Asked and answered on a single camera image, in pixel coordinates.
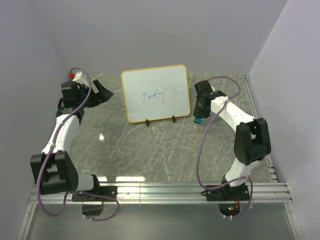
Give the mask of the blue whiteboard eraser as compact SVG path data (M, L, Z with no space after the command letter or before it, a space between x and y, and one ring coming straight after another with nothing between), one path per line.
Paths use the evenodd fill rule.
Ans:
M196 124L201 124L201 123L202 123L202 118L199 117L199 116L195 116L195 117L194 117L194 123L196 123Z

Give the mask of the yellow framed whiteboard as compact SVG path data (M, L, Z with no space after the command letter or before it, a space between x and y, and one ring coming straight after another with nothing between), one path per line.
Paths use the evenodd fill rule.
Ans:
M125 70L121 83L129 123L191 113L187 68L183 64Z

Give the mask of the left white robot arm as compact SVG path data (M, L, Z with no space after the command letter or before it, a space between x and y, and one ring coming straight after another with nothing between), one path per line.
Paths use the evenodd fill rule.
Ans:
M79 174L68 153L85 108L96 107L113 96L97 79L93 84L97 92L76 81L61 84L62 98L58 102L54 131L41 153L30 159L38 195L83 191L89 201L101 196L97 176Z

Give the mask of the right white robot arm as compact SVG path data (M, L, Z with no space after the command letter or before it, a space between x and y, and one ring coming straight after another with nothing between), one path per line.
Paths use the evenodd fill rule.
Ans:
M245 113L232 102L232 99L241 93L240 89L234 95L227 96L220 90L214 91L208 80L196 83L194 88L194 122L201 124L203 119L214 114L205 128L206 133L217 118L224 120L235 132L235 160L223 176L221 184L209 186L200 182L199 185L204 189L206 196L232 200L245 191L246 180L253 168L271 153L268 123L264 118L255 118Z

